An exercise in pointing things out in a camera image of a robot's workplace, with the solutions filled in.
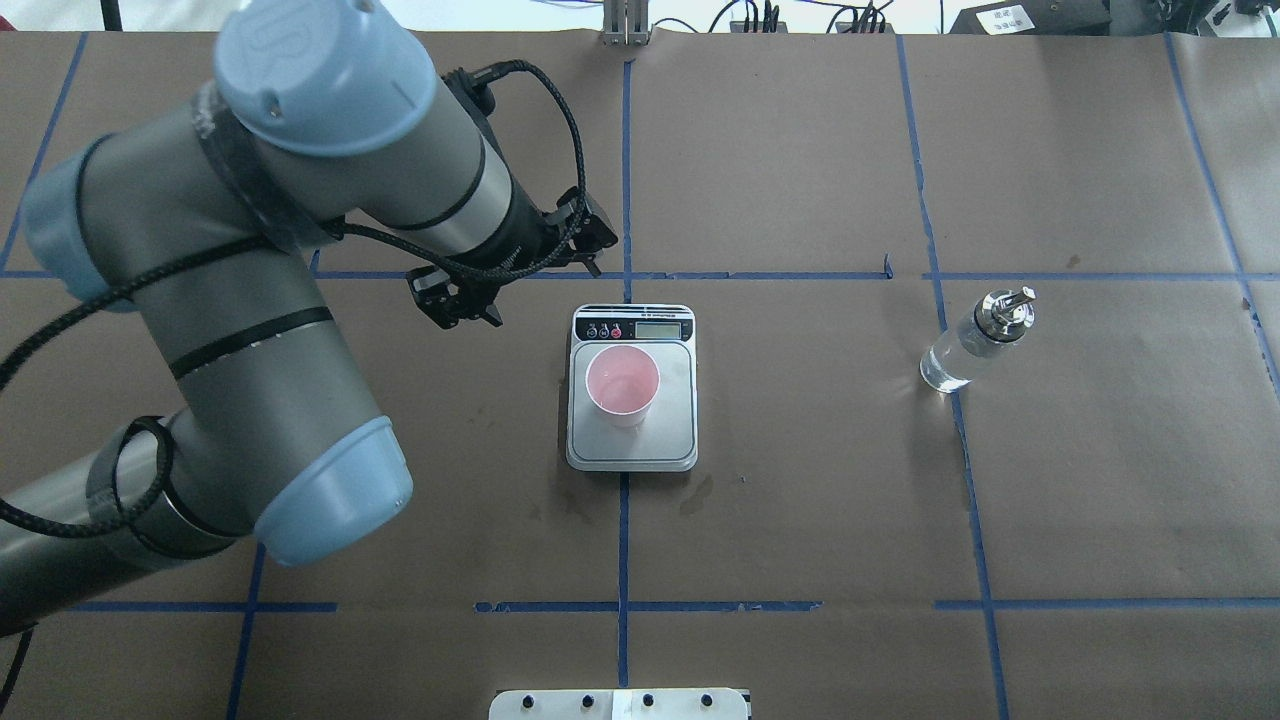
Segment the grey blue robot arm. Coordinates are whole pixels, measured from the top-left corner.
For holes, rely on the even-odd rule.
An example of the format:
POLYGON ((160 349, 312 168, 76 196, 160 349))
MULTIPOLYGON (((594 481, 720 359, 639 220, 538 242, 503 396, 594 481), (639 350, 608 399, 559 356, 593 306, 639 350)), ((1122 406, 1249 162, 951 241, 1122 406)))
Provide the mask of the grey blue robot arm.
POLYGON ((576 181, 543 211, 488 117, 525 60, 439 76, 378 1, 252 1, 183 106, 95 140, 26 191, 31 252, 78 306, 137 311, 186 406, 141 416, 3 505, 3 634, 246 536, 285 566, 389 521, 412 479, 306 252, 357 234, 425 261, 407 278, 436 325, 500 324, 499 290, 618 237, 576 181))

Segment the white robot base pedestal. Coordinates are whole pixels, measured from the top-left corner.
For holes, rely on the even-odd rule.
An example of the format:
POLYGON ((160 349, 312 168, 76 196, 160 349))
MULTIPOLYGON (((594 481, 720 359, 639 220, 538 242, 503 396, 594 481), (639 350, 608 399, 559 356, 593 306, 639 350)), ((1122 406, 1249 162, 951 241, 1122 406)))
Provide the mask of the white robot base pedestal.
POLYGON ((502 691, 489 719, 751 719, 749 691, 728 687, 502 691))

